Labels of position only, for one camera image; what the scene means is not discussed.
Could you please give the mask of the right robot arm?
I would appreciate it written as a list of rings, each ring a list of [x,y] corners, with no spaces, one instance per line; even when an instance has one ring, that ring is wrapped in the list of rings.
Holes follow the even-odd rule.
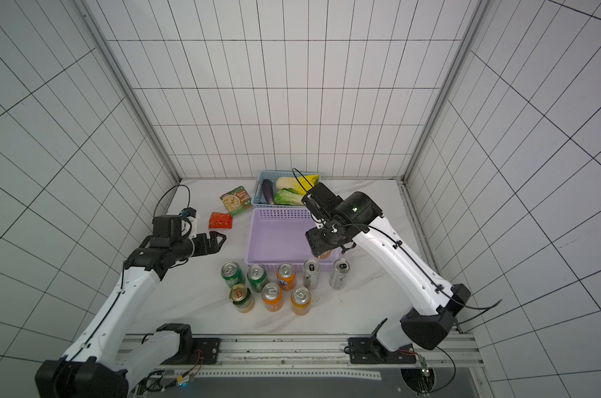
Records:
[[[316,227],[305,233],[313,255],[351,244],[371,255],[405,292],[411,308],[398,319],[388,319],[376,331],[387,351],[414,343],[433,350],[446,339],[466,307],[471,292],[453,285],[419,257],[392,227],[383,210],[367,194],[354,192],[343,199],[322,183],[302,202]]]

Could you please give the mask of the green can gold lid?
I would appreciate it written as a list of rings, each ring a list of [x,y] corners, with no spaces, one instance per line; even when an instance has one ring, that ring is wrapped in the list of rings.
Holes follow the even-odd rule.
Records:
[[[239,313],[250,312],[255,304],[252,292],[244,284],[234,285],[230,290],[229,298]]]

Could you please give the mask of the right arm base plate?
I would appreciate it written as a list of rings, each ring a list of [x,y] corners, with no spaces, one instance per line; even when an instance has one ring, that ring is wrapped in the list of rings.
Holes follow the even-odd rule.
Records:
[[[343,352],[356,365],[411,365],[416,363],[416,355],[409,348],[404,353],[390,352],[376,338],[363,337],[349,338]]]

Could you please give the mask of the orange can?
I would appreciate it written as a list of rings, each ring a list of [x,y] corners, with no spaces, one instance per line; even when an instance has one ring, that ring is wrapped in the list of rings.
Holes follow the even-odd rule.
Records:
[[[291,291],[295,288],[295,267],[292,264],[279,265],[276,277],[282,290]]]
[[[292,311],[298,316],[307,315],[311,309],[311,293],[304,286],[296,287],[290,295]]]
[[[331,255],[332,255],[332,251],[331,250],[327,250],[326,252],[324,252],[321,255],[319,255],[317,257],[317,259],[318,260],[328,260],[328,258],[330,258]]]
[[[265,308],[270,312],[282,309],[283,299],[280,286],[277,283],[268,283],[263,287],[262,300]]]

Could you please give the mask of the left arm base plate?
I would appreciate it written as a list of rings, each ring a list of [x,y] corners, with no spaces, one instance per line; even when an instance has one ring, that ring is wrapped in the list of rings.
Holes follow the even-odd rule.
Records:
[[[220,338],[193,338],[185,345],[182,364],[193,366],[195,363],[215,365],[220,353]]]

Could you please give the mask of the white Monster can back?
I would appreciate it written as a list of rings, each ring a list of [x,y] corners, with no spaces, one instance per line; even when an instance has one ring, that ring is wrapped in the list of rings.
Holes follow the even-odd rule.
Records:
[[[334,290],[341,290],[345,287],[350,264],[344,258],[340,258],[333,263],[333,270],[330,275],[330,286]]]

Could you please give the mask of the green soda can front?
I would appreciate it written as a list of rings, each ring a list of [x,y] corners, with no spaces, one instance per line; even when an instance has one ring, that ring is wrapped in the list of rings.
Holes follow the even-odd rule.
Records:
[[[229,261],[222,266],[221,275],[230,289],[235,285],[244,285],[246,282],[240,265],[233,261]]]

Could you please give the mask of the green soda can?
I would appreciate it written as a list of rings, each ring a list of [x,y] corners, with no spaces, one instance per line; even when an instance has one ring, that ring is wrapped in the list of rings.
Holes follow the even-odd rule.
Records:
[[[221,275],[230,289],[235,285],[244,285],[246,282],[240,265],[233,261],[229,261],[222,266]]]
[[[267,270],[262,265],[251,265],[247,271],[247,280],[256,293],[261,293],[268,283]]]

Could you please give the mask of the white monster can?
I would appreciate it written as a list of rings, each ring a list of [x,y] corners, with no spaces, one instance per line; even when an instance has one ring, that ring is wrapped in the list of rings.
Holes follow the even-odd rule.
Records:
[[[341,290],[345,287],[350,264],[344,258],[340,258],[333,263],[333,270],[330,275],[330,286],[334,290]]]
[[[303,277],[305,288],[314,290],[320,283],[320,262],[308,259],[303,265]]]

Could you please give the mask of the green soda can back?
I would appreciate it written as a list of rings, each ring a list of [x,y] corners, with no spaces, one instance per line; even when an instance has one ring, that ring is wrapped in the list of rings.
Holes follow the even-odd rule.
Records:
[[[267,270],[262,265],[251,265],[247,271],[247,280],[256,293],[261,293],[268,283]]]

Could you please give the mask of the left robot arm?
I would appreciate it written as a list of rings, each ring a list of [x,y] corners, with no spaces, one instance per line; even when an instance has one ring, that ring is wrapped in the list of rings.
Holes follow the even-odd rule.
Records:
[[[190,258],[214,255],[227,240],[218,232],[196,237],[148,236],[123,265],[121,279],[78,340],[35,374],[42,397],[126,397],[159,365],[195,354],[191,328],[168,323],[121,359],[117,353],[139,311],[169,270]]]

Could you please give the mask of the purple plastic basket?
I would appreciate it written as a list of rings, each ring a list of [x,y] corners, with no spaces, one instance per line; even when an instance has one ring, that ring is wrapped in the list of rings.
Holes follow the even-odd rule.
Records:
[[[257,207],[252,212],[244,262],[275,270],[290,263],[298,270],[313,256],[305,233],[316,227],[303,207]]]

